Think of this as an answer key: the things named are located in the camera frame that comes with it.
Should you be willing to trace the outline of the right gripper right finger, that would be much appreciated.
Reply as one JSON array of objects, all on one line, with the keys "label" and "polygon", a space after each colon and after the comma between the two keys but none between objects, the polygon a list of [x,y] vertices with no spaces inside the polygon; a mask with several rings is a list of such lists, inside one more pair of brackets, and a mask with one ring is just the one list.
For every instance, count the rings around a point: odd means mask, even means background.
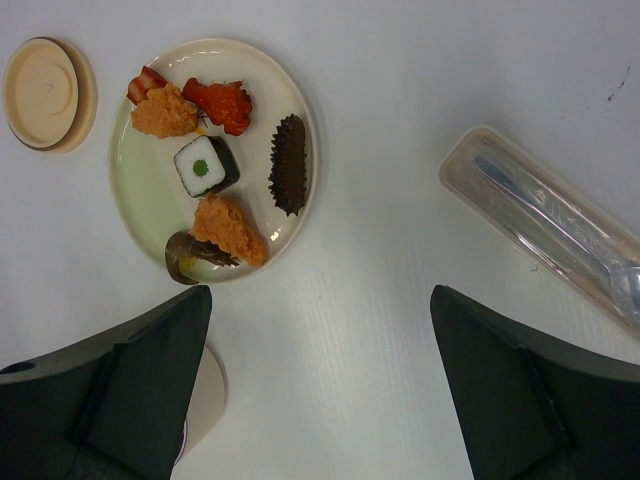
[{"label": "right gripper right finger", "polygon": [[435,287],[430,311],[475,478],[638,478],[638,365],[450,287]]}]

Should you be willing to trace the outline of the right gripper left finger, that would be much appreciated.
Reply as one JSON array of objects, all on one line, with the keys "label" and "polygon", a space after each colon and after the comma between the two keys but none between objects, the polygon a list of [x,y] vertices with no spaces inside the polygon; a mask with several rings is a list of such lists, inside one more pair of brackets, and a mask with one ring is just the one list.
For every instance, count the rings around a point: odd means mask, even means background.
[{"label": "right gripper left finger", "polygon": [[4,479],[168,479],[208,332],[192,287],[150,311],[1,371]]}]

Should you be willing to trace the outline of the strawberry slice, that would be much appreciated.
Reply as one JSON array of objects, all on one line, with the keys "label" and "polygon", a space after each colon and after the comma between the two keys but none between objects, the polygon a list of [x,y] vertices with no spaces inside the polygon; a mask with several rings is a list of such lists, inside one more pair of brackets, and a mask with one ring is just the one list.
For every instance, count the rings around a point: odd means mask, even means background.
[{"label": "strawberry slice", "polygon": [[148,98],[148,92],[153,89],[164,88],[167,80],[148,66],[143,66],[139,75],[128,84],[127,98],[138,105]]}]

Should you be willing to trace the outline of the beige round lid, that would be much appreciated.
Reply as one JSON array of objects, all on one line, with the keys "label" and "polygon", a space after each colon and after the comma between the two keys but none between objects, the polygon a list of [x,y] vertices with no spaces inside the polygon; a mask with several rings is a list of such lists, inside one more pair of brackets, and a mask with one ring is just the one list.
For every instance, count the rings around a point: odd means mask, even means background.
[{"label": "beige round lid", "polygon": [[89,135],[98,106],[92,66],[75,45],[51,37],[23,42],[2,83],[11,133],[27,148],[65,154]]}]

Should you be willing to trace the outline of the orange fried piece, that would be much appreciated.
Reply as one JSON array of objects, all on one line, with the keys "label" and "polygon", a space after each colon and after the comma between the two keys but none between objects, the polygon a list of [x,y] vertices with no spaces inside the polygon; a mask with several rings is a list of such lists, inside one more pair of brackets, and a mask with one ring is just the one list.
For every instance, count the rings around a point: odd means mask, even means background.
[{"label": "orange fried piece", "polygon": [[198,111],[177,86],[168,83],[148,91],[131,112],[131,122],[137,131],[160,139],[183,136],[196,130]]}]

